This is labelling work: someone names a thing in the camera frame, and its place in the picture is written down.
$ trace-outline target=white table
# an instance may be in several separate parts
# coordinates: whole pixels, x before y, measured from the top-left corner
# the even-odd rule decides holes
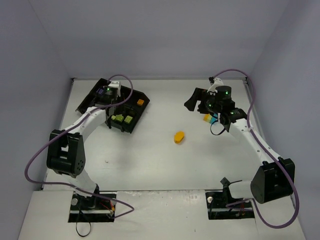
[[[96,82],[74,82],[62,128],[80,117],[75,110]],[[125,80],[121,84],[129,86]],[[232,87],[236,106],[247,111],[250,103],[243,81],[224,84]],[[231,182],[254,177],[259,162],[249,159],[227,132],[212,135],[204,115],[184,107],[196,87],[210,86],[208,80],[134,80],[133,86],[150,98],[133,133],[102,124],[85,142],[85,169],[102,191],[221,189],[223,177]],[[212,126],[216,133],[221,129],[221,125]],[[174,143],[178,131],[185,133],[180,145]],[[46,181],[65,179],[49,170]],[[61,189],[68,187],[44,186],[44,190]]]
[[[75,109],[95,83],[74,82],[63,128],[79,118]],[[249,101],[243,82],[224,83],[232,87],[236,106],[246,111]],[[117,199],[135,211],[114,223],[93,223],[86,239],[305,240],[298,220],[284,229],[265,226],[257,214],[255,219],[208,220],[204,190],[221,189],[223,177],[250,180],[259,167],[230,134],[211,135],[203,115],[183,106],[196,87],[208,88],[208,80],[135,80],[133,85],[150,98],[140,122],[132,134],[99,126],[85,142],[85,168],[101,190],[118,191]],[[212,130],[219,132],[221,126]],[[178,131],[185,132],[180,145],[173,140]],[[46,180],[65,181],[51,170]],[[44,191],[35,191],[19,240],[80,239],[75,223],[68,223],[71,198],[72,191],[63,186],[46,185]],[[259,209],[275,225],[288,221],[294,212],[289,197],[259,204]],[[118,204],[116,213],[126,210]],[[79,228],[85,233],[88,225]]]

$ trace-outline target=black strap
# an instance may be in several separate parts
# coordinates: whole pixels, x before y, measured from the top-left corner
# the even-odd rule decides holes
[[[217,122],[218,122],[218,120],[215,120],[213,123],[211,123],[211,126],[210,126],[210,132],[211,132],[213,135],[215,135],[215,136],[219,136],[219,135],[223,134],[223,133],[225,132],[225,130],[226,130],[225,128],[223,128],[223,130],[222,130],[221,132],[219,132],[218,134],[213,133],[213,132],[212,132],[212,129],[211,129],[211,128],[212,128],[212,125],[215,124],[215,123],[217,123]]]
[[[80,205],[81,205],[81,203],[79,203],[79,206],[78,206],[78,208],[79,208],[79,213],[78,213],[78,216],[76,217],[75,231],[76,231],[76,233],[77,233],[80,237],[85,238],[86,236],[88,236],[88,235],[91,233],[91,228],[92,228],[92,227],[91,227],[91,222],[89,221],[89,219],[87,218],[87,216],[81,211]],[[81,214],[82,214],[83,218],[87,221],[87,223],[89,223],[89,225],[90,225],[90,230],[89,230],[89,232],[88,232],[86,235],[81,235],[81,234],[78,232],[78,221],[79,221],[79,217],[80,217]]]

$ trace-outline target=orange oval object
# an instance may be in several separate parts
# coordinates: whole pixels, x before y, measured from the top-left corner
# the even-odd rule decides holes
[[[181,141],[184,139],[185,137],[185,133],[183,131],[178,131],[175,135],[174,135],[174,142],[176,144],[181,143]]]

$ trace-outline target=green block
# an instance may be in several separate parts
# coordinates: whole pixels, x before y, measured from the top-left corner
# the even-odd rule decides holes
[[[116,116],[115,116],[115,120],[116,120],[116,121],[118,121],[118,122],[120,122],[120,123],[122,123],[122,121],[124,120],[124,118],[125,118],[125,117],[124,117],[124,116],[122,116],[122,114],[121,114],[121,115],[116,115]]]
[[[133,119],[133,117],[132,117],[132,116],[126,116],[126,118],[125,118],[124,122],[125,122],[126,124],[130,124],[130,123],[131,123],[131,121],[132,121],[132,119]]]

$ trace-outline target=gray wall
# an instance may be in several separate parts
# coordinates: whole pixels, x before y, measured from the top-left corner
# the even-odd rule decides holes
[[[0,238],[15,240],[39,188],[25,166],[59,127],[71,82],[28,0],[0,1],[0,34]],[[45,171],[42,154],[30,173]]]
[[[256,63],[256,109],[266,139],[292,158],[300,223],[319,239],[320,1],[291,0]]]
[[[30,2],[74,77],[192,78],[251,72],[289,0]]]

